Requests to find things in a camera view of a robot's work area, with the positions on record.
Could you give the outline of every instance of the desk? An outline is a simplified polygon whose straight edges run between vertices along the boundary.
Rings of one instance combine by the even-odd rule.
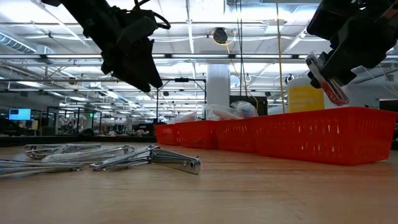
[[[2,178],[2,223],[398,221],[397,151],[387,162],[341,167],[165,148],[200,156],[200,175],[151,164],[119,172],[93,172],[85,167],[79,172]],[[0,157],[25,159],[22,147],[2,148]]]

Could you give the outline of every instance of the metal hardware pile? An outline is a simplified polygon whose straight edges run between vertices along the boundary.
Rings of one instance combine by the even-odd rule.
[[[41,162],[0,160],[0,175],[20,172],[53,172],[80,170],[85,164],[99,171],[127,169],[131,166],[154,163],[191,174],[199,174],[199,158],[149,145],[135,149],[132,145],[101,147],[100,144],[26,145],[29,158],[43,158]]]

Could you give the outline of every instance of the red plastic basket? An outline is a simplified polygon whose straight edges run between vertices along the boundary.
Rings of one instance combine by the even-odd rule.
[[[246,119],[217,121],[215,123],[218,149],[237,152],[255,152],[250,122]]]
[[[215,121],[179,123],[181,146],[198,149],[216,149]]]
[[[349,107],[251,118],[263,156],[338,165],[388,159],[398,113]]]
[[[159,144],[179,146],[180,139],[178,132],[177,124],[155,125],[156,141]]]

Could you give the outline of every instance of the plastic bag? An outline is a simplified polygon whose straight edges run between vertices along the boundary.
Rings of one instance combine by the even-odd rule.
[[[220,121],[232,119],[244,119],[258,116],[256,108],[248,102],[237,101],[231,103],[232,107],[221,105],[205,105],[203,107],[206,120]]]
[[[231,119],[242,119],[236,108],[221,105],[205,105],[203,107],[206,120],[222,121]]]
[[[242,118],[252,118],[255,116],[259,116],[256,107],[254,107],[249,102],[237,101],[231,103],[231,106],[237,109],[239,116]]]
[[[197,113],[192,112],[186,115],[181,115],[177,116],[176,118],[172,119],[170,121],[170,124],[176,124],[176,123],[183,123],[183,122],[191,122],[191,121],[197,121]]]

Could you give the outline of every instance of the yellow sign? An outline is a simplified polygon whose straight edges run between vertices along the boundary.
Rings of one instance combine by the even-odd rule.
[[[289,113],[322,110],[325,108],[322,89],[298,86],[288,89]]]

